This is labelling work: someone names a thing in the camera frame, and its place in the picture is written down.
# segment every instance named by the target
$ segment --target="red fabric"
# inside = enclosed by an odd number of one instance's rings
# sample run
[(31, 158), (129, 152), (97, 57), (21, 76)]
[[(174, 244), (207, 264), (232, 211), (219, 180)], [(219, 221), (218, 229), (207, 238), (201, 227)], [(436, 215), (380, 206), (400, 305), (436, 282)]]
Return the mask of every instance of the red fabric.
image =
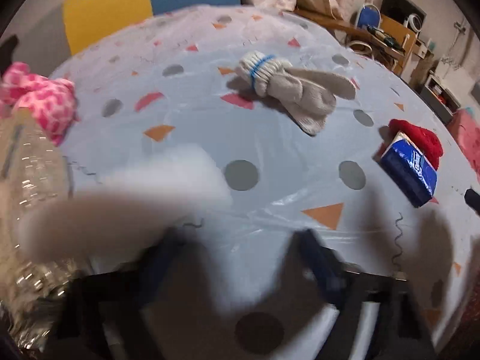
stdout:
[(399, 131), (404, 132), (427, 157), (431, 166), (438, 170), (440, 157), (443, 156), (443, 148), (435, 133), (408, 123), (406, 120), (392, 119), (388, 127), (393, 135), (396, 135)]

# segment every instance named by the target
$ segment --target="tablecloth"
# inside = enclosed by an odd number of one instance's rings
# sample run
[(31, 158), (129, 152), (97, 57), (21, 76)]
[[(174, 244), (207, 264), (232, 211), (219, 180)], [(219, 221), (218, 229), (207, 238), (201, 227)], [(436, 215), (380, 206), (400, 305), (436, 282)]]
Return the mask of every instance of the tablecloth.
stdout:
[[(346, 75), (356, 99), (338, 98), (310, 137), (234, 73), (253, 50)], [(293, 14), (196, 6), (124, 28), (66, 61), (58, 77), (76, 84), (80, 120), (61, 146), (75, 189), (182, 143), (203, 147), (232, 188), (230, 212), (194, 219), (198, 244), (145, 312), (168, 360), (253, 358), (239, 329), (258, 315), (282, 332), (265, 350), (271, 358), (314, 358), (328, 328), (292, 245), (292, 232), (306, 227), (365, 272), (406, 272), (435, 344), (452, 333), (479, 233), (463, 194), (479, 185), (433, 112), (381, 64)], [(435, 197), (419, 209), (374, 161), (393, 118), (432, 130), (445, 150)]]

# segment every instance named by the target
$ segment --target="pink bundle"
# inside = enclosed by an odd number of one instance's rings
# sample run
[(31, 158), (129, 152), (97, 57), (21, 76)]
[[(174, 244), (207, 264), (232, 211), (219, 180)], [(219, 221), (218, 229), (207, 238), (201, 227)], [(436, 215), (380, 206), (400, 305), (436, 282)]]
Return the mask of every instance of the pink bundle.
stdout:
[(62, 143), (65, 132), (76, 119), (75, 85), (67, 79), (50, 80), (30, 74), (22, 62), (14, 62), (3, 75), (0, 91), (1, 116), (9, 114), (7, 106), (28, 108), (55, 146)]

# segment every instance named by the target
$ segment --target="white knit glove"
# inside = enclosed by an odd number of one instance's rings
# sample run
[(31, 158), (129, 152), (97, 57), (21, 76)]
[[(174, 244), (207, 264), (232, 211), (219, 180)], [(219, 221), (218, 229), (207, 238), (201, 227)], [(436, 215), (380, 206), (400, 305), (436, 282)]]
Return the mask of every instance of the white knit glove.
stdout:
[(354, 99), (356, 88), (345, 76), (317, 70), (296, 69), (286, 59), (254, 51), (246, 54), (235, 69), (255, 92), (280, 100), (300, 128), (316, 135), (327, 115), (335, 110), (335, 95)]

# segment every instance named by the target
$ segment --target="black squiggle line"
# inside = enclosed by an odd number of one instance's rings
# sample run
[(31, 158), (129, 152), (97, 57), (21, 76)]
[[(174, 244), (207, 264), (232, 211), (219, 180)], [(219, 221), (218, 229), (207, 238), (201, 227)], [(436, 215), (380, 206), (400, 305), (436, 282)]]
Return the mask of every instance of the black squiggle line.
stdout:
[(193, 228), (199, 229), (199, 228), (202, 228), (204, 224), (205, 224), (205, 221), (202, 218), (202, 219), (200, 219), (200, 225), (195, 225), (195, 223), (189, 222), (189, 223), (184, 223), (183, 226), (184, 227), (185, 226), (191, 226)]
[(94, 177), (94, 180), (95, 180), (95, 183), (97, 184), (102, 184), (101, 181), (98, 181), (98, 175), (97, 173), (95, 172), (89, 172), (88, 169), (84, 166), (81, 166), (80, 164), (78, 164), (78, 162), (76, 161), (68, 161), (67, 164), (71, 167), (75, 167), (76, 170), (82, 172), (85, 176), (93, 176)]
[(395, 220), (395, 227), (400, 230), (400, 234), (395, 237), (394, 243), (395, 243), (395, 246), (400, 250), (400, 252), (397, 253), (395, 256), (392, 257), (392, 264), (397, 268), (397, 271), (398, 271), (398, 272), (401, 272), (401, 271), (402, 271), (402, 266), (395, 261), (396, 259), (398, 259), (399, 257), (401, 257), (401, 255), (403, 254), (403, 249), (402, 249), (402, 247), (401, 247), (401, 246), (398, 244), (398, 242), (397, 242), (400, 238), (403, 237), (403, 230), (402, 230), (402, 228), (398, 225), (398, 223), (399, 223), (400, 221), (403, 221), (403, 215), (402, 215), (401, 212), (399, 212), (399, 214), (400, 214), (400, 218), (397, 219), (397, 220)]

